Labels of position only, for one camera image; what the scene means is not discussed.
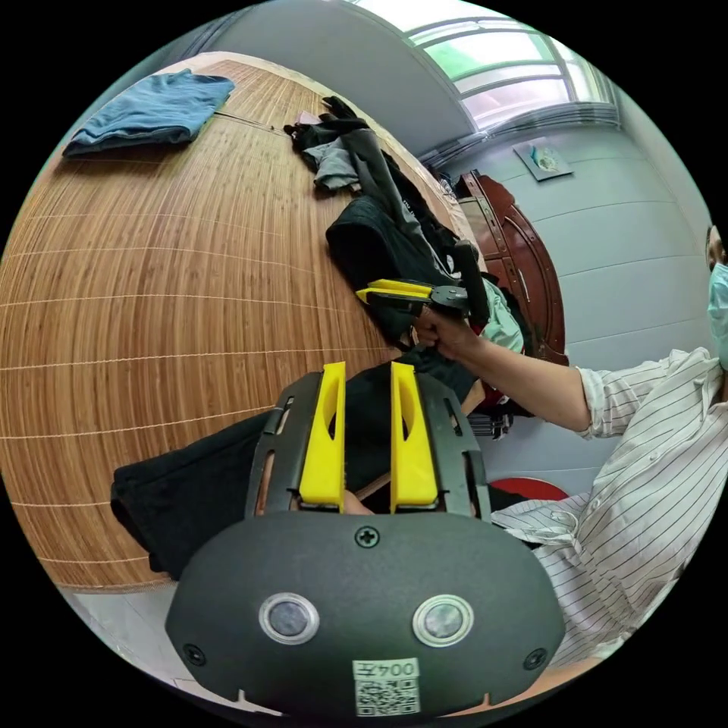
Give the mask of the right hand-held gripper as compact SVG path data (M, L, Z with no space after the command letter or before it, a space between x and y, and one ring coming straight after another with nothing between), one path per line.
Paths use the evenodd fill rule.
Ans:
M357 297L367 306L421 315L425 308L451 318L470 316L468 293L464 287L430 286L412 281L378 279L369 288L358 290Z

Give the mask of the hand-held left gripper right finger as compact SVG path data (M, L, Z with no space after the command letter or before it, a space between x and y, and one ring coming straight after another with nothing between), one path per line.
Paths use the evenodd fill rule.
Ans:
M391 364L390 508L431 509L438 482L416 372L413 366Z

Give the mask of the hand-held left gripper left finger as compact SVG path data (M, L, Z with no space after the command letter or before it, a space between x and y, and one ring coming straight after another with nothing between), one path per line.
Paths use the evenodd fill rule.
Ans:
M324 366L298 492L302 507L344 505L346 363Z

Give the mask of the person's right hand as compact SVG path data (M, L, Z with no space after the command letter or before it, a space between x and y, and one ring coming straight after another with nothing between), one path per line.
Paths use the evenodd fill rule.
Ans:
M422 310L414 328L420 344L464 366L479 366L488 351L489 342L462 319L442 315L429 307Z

